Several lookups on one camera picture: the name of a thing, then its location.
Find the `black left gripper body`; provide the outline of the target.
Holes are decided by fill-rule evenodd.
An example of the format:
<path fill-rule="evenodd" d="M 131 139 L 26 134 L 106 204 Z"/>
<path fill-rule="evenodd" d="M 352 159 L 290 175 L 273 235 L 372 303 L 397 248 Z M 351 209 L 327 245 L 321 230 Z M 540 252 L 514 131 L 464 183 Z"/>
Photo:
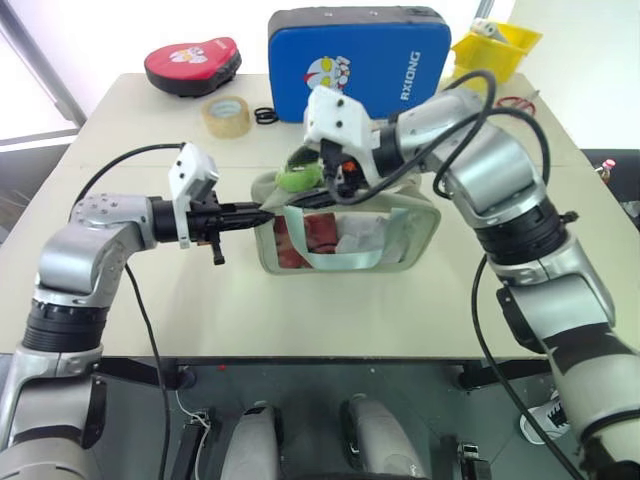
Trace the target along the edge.
<path fill-rule="evenodd" d="M 225 264 L 221 250 L 220 223 L 221 207 L 214 191 L 207 193 L 203 200 L 193 200 L 189 203 L 187 222 L 190 241 L 199 246 L 209 245 L 212 249 L 213 263 Z"/>

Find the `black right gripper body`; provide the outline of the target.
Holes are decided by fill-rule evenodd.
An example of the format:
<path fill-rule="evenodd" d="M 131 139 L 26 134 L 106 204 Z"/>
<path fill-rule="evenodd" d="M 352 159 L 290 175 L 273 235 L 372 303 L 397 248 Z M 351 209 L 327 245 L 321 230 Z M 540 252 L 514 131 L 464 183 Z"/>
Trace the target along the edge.
<path fill-rule="evenodd" d="M 325 186 L 334 201 L 363 201 L 368 184 L 359 162 L 330 140 L 320 143 Z"/>

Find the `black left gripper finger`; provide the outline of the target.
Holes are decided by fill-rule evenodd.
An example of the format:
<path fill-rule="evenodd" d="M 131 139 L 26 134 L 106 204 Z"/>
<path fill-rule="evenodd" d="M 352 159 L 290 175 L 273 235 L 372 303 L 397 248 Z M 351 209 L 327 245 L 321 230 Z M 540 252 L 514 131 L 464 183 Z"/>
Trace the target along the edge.
<path fill-rule="evenodd" d="M 273 218 L 274 214 L 263 210 L 255 202 L 225 203 L 223 211 L 226 218 Z"/>
<path fill-rule="evenodd" d="M 223 222 L 224 231 L 239 231 L 259 227 L 270 222 L 272 215 L 249 215 L 226 217 Z"/>

